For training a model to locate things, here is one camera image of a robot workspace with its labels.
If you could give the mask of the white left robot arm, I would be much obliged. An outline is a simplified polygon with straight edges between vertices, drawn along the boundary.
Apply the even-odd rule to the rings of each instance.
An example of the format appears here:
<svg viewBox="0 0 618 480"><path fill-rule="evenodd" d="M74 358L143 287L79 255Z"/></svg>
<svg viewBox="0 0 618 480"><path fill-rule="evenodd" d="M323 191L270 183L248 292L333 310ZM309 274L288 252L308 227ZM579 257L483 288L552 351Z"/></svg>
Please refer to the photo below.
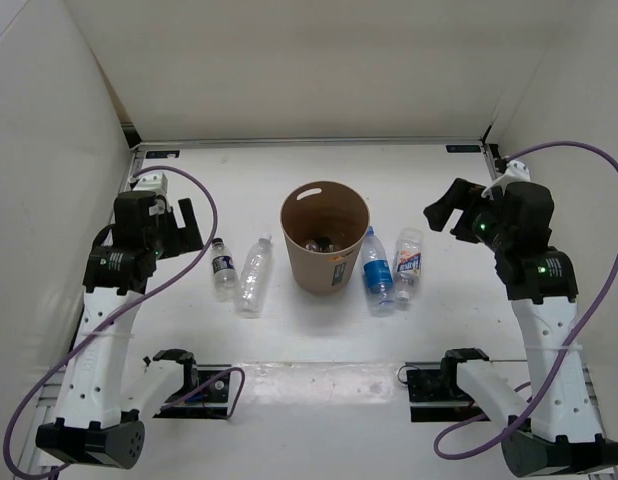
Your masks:
<svg viewBox="0 0 618 480"><path fill-rule="evenodd" d="M123 192L114 201L113 224L92 244L77 353L65 376L68 390L54 421L36 434L37 447L64 463L132 468L145 441L143 419L198 391L195 357L182 349L158 352L147 360L143 378L122 389L137 301L158 260L203 248L191 200L178 205L182 226L165 196Z"/></svg>

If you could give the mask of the clear unlabelled plastic bottle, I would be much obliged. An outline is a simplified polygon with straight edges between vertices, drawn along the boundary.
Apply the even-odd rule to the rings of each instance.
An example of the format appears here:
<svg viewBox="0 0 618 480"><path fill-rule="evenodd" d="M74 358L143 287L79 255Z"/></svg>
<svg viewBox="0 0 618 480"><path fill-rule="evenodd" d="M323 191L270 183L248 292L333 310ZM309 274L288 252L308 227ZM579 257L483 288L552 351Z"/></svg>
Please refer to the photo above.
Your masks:
<svg viewBox="0 0 618 480"><path fill-rule="evenodd" d="M262 311L273 265L272 235L265 233L250 247L234 298L237 313L257 317Z"/></svg>

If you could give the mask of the blue label water bottle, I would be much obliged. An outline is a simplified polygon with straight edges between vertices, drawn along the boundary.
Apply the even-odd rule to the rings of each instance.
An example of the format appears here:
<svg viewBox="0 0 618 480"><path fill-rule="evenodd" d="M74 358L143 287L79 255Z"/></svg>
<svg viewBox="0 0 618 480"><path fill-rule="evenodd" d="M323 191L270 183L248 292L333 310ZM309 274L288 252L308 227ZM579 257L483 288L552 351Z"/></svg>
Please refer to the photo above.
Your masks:
<svg viewBox="0 0 618 480"><path fill-rule="evenodd" d="M394 308L394 284L385 249L369 226L363 239L360 259L367 302L376 315L388 315Z"/></svg>

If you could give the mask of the small black label bottle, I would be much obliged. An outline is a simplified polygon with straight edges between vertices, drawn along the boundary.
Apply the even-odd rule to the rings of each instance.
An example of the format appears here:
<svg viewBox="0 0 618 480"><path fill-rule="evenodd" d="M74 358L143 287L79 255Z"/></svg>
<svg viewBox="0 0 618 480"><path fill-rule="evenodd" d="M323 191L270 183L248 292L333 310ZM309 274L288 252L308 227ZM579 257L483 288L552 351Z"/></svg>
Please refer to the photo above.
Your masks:
<svg viewBox="0 0 618 480"><path fill-rule="evenodd" d="M221 301L229 301L234 295L237 284L232 253L220 237L212 240L210 252L216 295Z"/></svg>

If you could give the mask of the white red label bottle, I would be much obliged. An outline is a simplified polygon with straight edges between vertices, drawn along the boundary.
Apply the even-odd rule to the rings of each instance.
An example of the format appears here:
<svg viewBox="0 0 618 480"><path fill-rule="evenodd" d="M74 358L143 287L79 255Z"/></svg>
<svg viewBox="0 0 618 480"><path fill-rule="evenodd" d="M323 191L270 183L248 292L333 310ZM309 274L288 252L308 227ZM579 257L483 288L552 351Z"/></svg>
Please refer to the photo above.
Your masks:
<svg viewBox="0 0 618 480"><path fill-rule="evenodd" d="M416 294L422 266L423 233L414 228L404 228L395 244L392 267L396 299L407 304Z"/></svg>

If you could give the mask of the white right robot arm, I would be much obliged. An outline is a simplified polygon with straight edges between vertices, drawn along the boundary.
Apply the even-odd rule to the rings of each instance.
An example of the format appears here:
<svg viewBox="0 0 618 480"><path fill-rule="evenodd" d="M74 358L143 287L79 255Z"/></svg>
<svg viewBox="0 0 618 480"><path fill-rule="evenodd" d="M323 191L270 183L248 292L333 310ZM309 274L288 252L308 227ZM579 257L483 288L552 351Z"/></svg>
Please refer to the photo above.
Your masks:
<svg viewBox="0 0 618 480"><path fill-rule="evenodd" d="M452 212L461 216L456 239L482 243L494 254L520 326L531 398L525 400L479 349L446 352L438 387L449 399L468 394L501 429L503 457L518 478L594 473L618 466L618 442L605 437L592 406L576 330L577 283L569 257L551 246L554 202L550 191L514 181L488 192L456 179L424 210L440 231Z"/></svg>

